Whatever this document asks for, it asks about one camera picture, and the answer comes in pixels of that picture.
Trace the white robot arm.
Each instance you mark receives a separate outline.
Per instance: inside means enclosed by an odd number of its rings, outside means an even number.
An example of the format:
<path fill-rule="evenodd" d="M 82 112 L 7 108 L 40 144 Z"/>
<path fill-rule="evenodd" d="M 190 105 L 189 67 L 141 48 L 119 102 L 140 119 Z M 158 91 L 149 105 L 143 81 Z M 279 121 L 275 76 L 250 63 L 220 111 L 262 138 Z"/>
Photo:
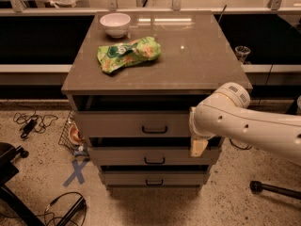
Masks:
<path fill-rule="evenodd" d="M 248 109 L 250 96 L 239 84 L 226 83 L 190 108 L 192 139 L 236 139 L 301 165 L 301 117 Z"/>

